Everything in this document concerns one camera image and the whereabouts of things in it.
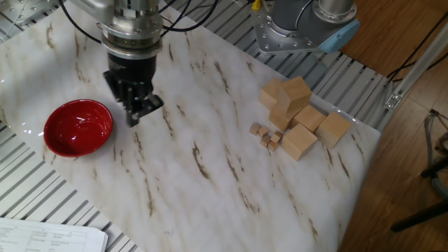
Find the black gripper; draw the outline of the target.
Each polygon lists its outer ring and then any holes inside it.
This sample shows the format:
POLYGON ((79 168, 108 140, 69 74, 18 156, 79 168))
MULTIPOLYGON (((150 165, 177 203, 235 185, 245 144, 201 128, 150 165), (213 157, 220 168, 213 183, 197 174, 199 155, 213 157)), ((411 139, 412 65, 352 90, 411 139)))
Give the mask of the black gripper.
POLYGON ((164 105, 153 92, 153 77, 157 57, 124 59, 108 54, 108 71, 103 73, 115 100, 121 103, 129 127, 139 124, 147 116, 164 105))

